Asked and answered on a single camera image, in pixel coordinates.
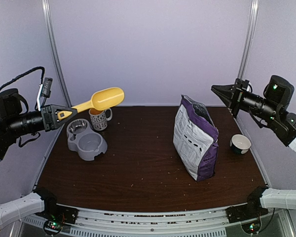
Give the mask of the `yellow plastic scoop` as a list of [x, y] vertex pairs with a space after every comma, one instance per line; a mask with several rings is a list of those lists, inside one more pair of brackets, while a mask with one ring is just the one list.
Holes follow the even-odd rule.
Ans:
[[89, 109], [104, 111], [122, 103], [124, 97], [125, 94], [121, 88], [111, 87], [95, 92], [89, 101], [75, 105], [72, 108], [76, 109], [78, 113]]

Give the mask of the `purple pet food bag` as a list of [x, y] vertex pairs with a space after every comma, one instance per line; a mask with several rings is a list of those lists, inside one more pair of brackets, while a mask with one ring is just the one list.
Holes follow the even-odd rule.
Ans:
[[182, 95], [175, 116], [173, 144], [187, 172], [197, 182], [215, 175], [218, 136], [206, 106]]

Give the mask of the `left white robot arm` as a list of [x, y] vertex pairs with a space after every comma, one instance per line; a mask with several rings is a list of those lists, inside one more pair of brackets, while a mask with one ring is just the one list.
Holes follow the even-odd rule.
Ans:
[[[0, 93], [0, 162], [21, 136], [56, 130], [77, 114], [77, 109], [58, 105], [38, 107], [31, 112], [23, 112], [22, 106], [27, 108], [28, 103], [18, 89]], [[0, 204], [0, 230], [35, 213], [57, 219], [61, 208], [56, 196], [45, 188], [38, 188], [22, 198]]]

